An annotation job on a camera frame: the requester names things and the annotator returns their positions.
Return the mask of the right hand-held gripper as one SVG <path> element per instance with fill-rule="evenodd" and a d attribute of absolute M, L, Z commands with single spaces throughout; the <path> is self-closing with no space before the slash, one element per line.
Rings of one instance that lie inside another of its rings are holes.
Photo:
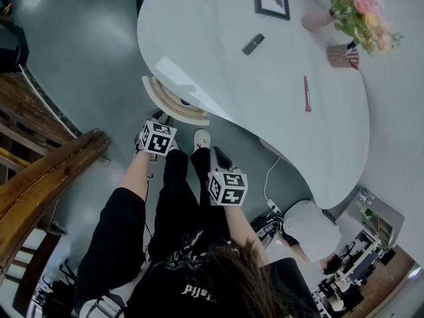
<path fill-rule="evenodd" d="M 211 205 L 241 207 L 248 191 L 247 175 L 218 171 L 231 171 L 233 167 L 233 161 L 218 146 L 211 149 L 210 167 L 207 190 Z"/>

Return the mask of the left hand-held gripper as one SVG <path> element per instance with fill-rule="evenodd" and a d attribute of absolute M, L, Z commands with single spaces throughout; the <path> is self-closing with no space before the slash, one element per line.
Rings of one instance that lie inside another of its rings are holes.
<path fill-rule="evenodd" d="M 139 148 L 157 156 L 166 156 L 169 152 L 177 129 L 169 125 L 170 116 L 162 110 L 154 111 L 147 119 L 139 134 Z"/>

